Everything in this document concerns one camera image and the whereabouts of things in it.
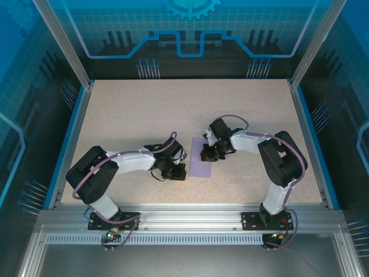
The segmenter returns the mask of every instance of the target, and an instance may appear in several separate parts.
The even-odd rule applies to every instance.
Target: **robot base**
[[[132,218],[136,215],[139,215],[140,213],[139,212],[121,212],[121,214],[119,215],[119,218],[113,218],[112,220],[114,221],[123,221],[125,219],[128,219],[128,218]],[[129,221],[123,225],[120,225],[119,226],[119,230],[120,231],[125,231],[125,230],[132,230],[133,228],[133,225],[135,223],[135,220],[132,220],[132,221]],[[94,212],[91,213],[90,215],[90,220],[89,220],[89,223],[88,223],[88,227],[87,229],[88,230],[98,230],[98,231],[109,231],[110,229],[112,229],[113,227],[116,227],[117,224],[110,224],[110,223],[107,223],[105,221],[103,221],[102,219],[99,218],[98,215],[96,215]]]
[[[293,222],[291,214],[289,212],[280,212],[278,215],[273,216],[268,227],[265,226],[264,222],[260,218],[259,212],[242,212],[242,230],[243,231],[284,231],[286,225],[282,222],[282,219],[286,219],[288,222],[288,230],[293,230]]]

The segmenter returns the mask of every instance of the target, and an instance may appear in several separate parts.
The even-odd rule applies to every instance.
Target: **purple cable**
[[[286,244],[284,244],[283,246],[281,246],[281,247],[278,248],[278,249],[284,249],[295,238],[295,236],[297,234],[297,231],[298,231],[298,228],[299,228],[298,215],[296,214],[296,212],[294,210],[287,209],[286,204],[287,204],[288,197],[289,197],[289,195],[292,192],[292,188],[298,182],[300,182],[302,180],[302,178],[304,178],[304,176],[305,176],[305,164],[304,164],[304,161],[303,161],[301,155],[290,144],[288,144],[286,141],[282,140],[281,138],[276,137],[276,136],[274,136],[272,134],[259,134],[259,133],[251,133],[251,132],[248,132],[247,131],[247,129],[248,129],[248,122],[244,118],[239,117],[238,115],[226,114],[226,115],[222,115],[220,117],[217,117],[215,120],[220,119],[220,118],[223,118],[223,117],[235,117],[235,118],[238,118],[238,119],[242,120],[243,122],[245,122],[246,123],[245,133],[247,133],[250,136],[254,136],[254,137],[266,137],[266,138],[269,138],[269,139],[274,139],[276,141],[279,141],[281,144],[285,145],[297,157],[297,159],[299,160],[299,162],[301,164],[301,169],[302,169],[301,176],[295,182],[293,182],[292,184],[290,184],[289,189],[288,189],[288,191],[286,193],[286,196],[284,197],[284,200],[283,200],[283,209],[285,211],[291,211],[294,214],[295,218],[296,218],[295,231],[293,232],[291,239]]]
[[[276,247],[275,249],[280,249],[279,245],[277,244],[274,244],[272,242],[267,242],[267,244],[271,245],[271,246],[274,246]],[[316,274],[318,274],[319,276],[323,277],[323,274],[321,274],[314,266],[312,266],[311,263],[309,263],[305,258],[304,256],[302,256],[300,253],[296,252],[296,251],[293,251],[293,250],[290,250],[289,248],[285,248],[286,251],[288,251],[289,253],[292,253],[294,255],[297,255],[299,256],[300,259],[302,259],[313,271],[315,271]]]
[[[129,234],[128,234],[128,236],[125,238],[125,240],[121,243],[121,244],[119,244],[118,246],[116,246],[116,247],[111,247],[112,249],[118,249],[118,248],[121,248],[124,244],[126,244],[126,242],[128,241],[128,239],[131,237],[131,235],[132,235],[132,233],[133,233],[133,230],[136,228],[136,226],[138,225],[138,222],[139,222],[139,220],[138,221],[136,221],[135,222],[135,224],[133,225],[133,228],[132,228],[132,230],[129,232]],[[106,237],[104,237],[102,240],[101,240],[101,246],[102,247],[104,247],[104,248],[109,248],[109,247],[107,247],[105,244],[104,244],[104,240],[106,239]]]
[[[109,162],[110,160],[115,159],[116,157],[119,157],[121,155],[128,155],[128,154],[157,154],[157,153],[161,153],[165,150],[167,150],[169,147],[171,147],[173,145],[173,143],[175,142],[176,138],[177,138],[177,132],[172,132],[170,137],[173,137],[173,140],[166,146],[163,147],[160,150],[157,151],[140,151],[140,150],[134,150],[134,151],[125,151],[125,152],[120,152],[118,154],[112,155],[110,157],[107,157],[106,159],[102,160],[100,163],[98,163],[88,174],[86,174],[86,176],[81,180],[81,182],[76,186],[76,188],[73,190],[72,196],[74,199],[80,199],[77,196],[77,192],[79,191],[79,189],[83,186],[83,184],[87,181],[87,179],[98,169],[101,168],[102,165],[106,164],[107,162]],[[105,222],[108,222],[110,224],[124,224],[127,223],[131,220],[136,219],[137,217],[133,217],[133,218],[128,218],[126,220],[123,221],[111,221],[108,220],[106,218],[104,218],[101,214],[99,214],[98,212],[96,212],[96,214]]]
[[[217,117],[214,121],[216,121],[218,119],[221,119],[221,118],[224,118],[224,117],[235,117],[235,118],[238,118],[239,120],[242,120],[246,124],[246,127],[245,127],[244,130],[246,131],[248,129],[249,124],[248,124],[247,120],[244,119],[244,118],[242,118],[242,117],[240,117],[240,116],[238,116],[238,115],[235,115],[235,114],[224,114],[224,115],[221,115],[221,116]]]
[[[251,133],[251,132],[248,132],[247,129],[248,129],[248,122],[246,121],[246,119],[238,116],[238,115],[234,115],[234,114],[225,114],[225,115],[221,115],[220,117],[217,117],[215,120],[218,120],[220,118],[224,118],[224,117],[235,117],[235,118],[238,118],[240,120],[242,120],[243,122],[246,123],[246,128],[245,128],[245,132],[250,135],[250,136],[253,136],[253,137],[267,137],[269,139],[274,139],[276,141],[279,141],[281,144],[283,144],[284,146],[286,146],[296,157],[297,159],[299,160],[300,164],[301,164],[301,168],[302,168],[302,173],[301,173],[301,176],[300,178],[298,178],[295,182],[293,182],[292,184],[290,184],[289,186],[289,189],[286,193],[286,196],[283,200],[283,208],[286,209],[286,204],[287,204],[287,200],[288,200],[288,197],[289,195],[291,194],[292,192],[292,188],[302,180],[302,178],[304,178],[305,176],[305,164],[304,164],[304,161],[301,157],[301,155],[290,145],[288,144],[287,142],[285,142],[284,140],[282,140],[281,138],[279,137],[276,137],[272,134],[259,134],[259,133]]]
[[[283,200],[283,208],[285,209],[286,208],[288,197],[291,194],[293,187],[298,182],[300,182],[304,178],[304,176],[305,176],[305,164],[304,164],[304,161],[303,161],[301,155],[290,144],[286,143],[281,138],[276,137],[276,136],[274,136],[272,134],[258,134],[258,133],[250,133],[250,132],[246,132],[246,133],[249,134],[249,135],[251,135],[251,136],[254,136],[254,137],[267,137],[267,138],[270,138],[270,139],[274,139],[276,141],[279,141],[281,144],[285,145],[289,150],[291,150],[291,152],[299,160],[299,162],[301,164],[301,169],[302,169],[301,176],[295,182],[293,182],[292,184],[290,184],[290,186],[289,186],[289,189],[288,189],[288,191],[286,193],[286,196],[284,197],[284,200]]]

